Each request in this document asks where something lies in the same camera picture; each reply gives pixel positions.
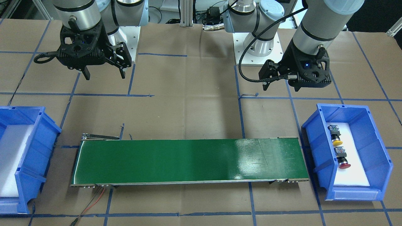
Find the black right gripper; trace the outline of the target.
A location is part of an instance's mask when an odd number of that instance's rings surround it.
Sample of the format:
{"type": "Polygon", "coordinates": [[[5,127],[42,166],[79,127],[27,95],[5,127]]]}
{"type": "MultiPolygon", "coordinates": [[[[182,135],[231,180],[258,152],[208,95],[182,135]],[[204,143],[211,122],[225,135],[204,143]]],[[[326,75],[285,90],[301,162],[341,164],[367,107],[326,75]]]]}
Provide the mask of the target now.
{"type": "MultiPolygon", "coordinates": [[[[106,62],[104,51],[108,41],[103,22],[79,33],[62,26],[60,41],[57,59],[68,68],[82,70],[86,80],[90,79],[90,72],[86,66],[102,65],[106,62]]],[[[119,69],[122,79],[126,77],[125,71],[126,68],[119,69]]]]}

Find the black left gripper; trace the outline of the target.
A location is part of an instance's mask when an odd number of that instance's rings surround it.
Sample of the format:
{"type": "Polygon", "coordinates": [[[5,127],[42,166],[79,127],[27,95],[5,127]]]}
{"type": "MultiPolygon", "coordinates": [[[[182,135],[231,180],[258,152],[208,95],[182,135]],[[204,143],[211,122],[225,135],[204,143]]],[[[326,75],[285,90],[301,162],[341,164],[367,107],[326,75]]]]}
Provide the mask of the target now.
{"type": "Polygon", "coordinates": [[[317,50],[315,55],[304,53],[292,40],[283,54],[282,76],[296,92],[302,87],[323,88],[332,83],[327,50],[324,47],[317,50]]]}

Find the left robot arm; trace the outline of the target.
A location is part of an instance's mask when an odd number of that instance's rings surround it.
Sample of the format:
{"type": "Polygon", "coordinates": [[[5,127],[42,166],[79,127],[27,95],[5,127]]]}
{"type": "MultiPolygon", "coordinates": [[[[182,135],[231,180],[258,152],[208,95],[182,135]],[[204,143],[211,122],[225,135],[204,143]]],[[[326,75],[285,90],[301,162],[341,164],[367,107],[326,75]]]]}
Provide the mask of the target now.
{"type": "Polygon", "coordinates": [[[261,83],[267,90],[271,83],[285,79],[295,91],[300,88],[324,88],[330,78],[328,48],[353,14],[363,6],[363,0],[304,0],[303,8],[285,14],[276,0],[229,0],[223,13],[226,32],[247,33],[238,63],[240,76],[251,83],[261,83]],[[267,59],[258,79],[242,72],[244,56],[268,56],[280,23],[298,12],[305,15],[297,27],[279,62],[267,59]]]}

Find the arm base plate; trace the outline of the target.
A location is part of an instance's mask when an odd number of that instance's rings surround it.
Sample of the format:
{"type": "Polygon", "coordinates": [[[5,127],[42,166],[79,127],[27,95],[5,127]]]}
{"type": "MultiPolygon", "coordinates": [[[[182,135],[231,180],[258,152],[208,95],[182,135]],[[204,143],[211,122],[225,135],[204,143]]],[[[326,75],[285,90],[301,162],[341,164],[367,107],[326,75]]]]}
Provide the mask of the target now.
{"type": "MultiPolygon", "coordinates": [[[[238,65],[240,57],[247,47],[247,45],[253,40],[251,33],[234,33],[233,44],[236,65],[238,65]]],[[[273,60],[278,63],[283,56],[280,39],[276,33],[274,38],[269,41],[256,40],[247,51],[242,60],[243,66],[263,66],[266,60],[273,60]]]]}
{"type": "Polygon", "coordinates": [[[136,62],[137,48],[139,43],[141,27],[119,27],[119,29],[108,34],[109,41],[112,45],[119,42],[125,42],[128,51],[132,57],[132,63],[136,62]]]}

